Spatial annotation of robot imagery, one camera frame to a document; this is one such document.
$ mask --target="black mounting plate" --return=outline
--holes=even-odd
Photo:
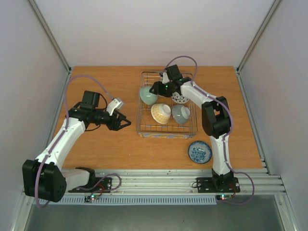
[[[211,177],[198,177],[197,179],[197,185],[196,188],[198,189],[198,193],[232,193],[234,192],[232,188],[230,188],[229,185],[226,186],[222,186],[219,191],[217,191],[214,188],[214,185],[212,183],[212,178]],[[234,188],[236,192],[240,192],[240,185],[239,185],[239,181],[236,177],[232,178],[231,182],[229,183],[231,184]]]
[[[101,177],[96,177],[95,178],[95,184],[101,179]],[[111,189],[112,187],[112,178],[111,177],[107,177],[105,179],[103,179],[100,184],[104,187],[105,190]],[[97,185],[94,189],[86,191],[86,190],[82,190],[82,189],[72,189],[70,191],[68,191],[69,193],[92,193],[94,191],[99,191],[101,189],[101,186]]]

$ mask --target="gray floor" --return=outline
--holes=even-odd
[[[247,205],[32,206],[26,231],[280,231],[274,196]]]

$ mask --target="gray wall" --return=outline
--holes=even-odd
[[[66,72],[26,0],[0,3],[0,230],[22,183],[22,164],[44,148]]]
[[[272,0],[36,2],[71,66],[237,66]]]
[[[308,230],[308,1],[283,0],[243,70],[262,144]]]

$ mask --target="green bowl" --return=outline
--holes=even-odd
[[[158,95],[150,93],[150,86],[146,86],[140,89],[139,95],[141,100],[147,105],[154,105],[157,102]]]

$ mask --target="wire dish rack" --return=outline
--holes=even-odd
[[[191,73],[182,73],[184,77],[192,77]],[[144,71],[141,74],[140,88],[152,86],[155,82],[162,80],[158,71]],[[158,96],[157,103],[165,103],[170,108],[176,105],[171,98]],[[146,105],[139,96],[138,114],[137,114],[137,133],[141,137],[157,137],[157,138],[192,138],[197,134],[197,116],[196,105],[190,100],[182,104],[188,107],[191,115],[189,121],[184,125],[179,125],[171,116],[167,124],[157,123],[151,115],[151,107]]]

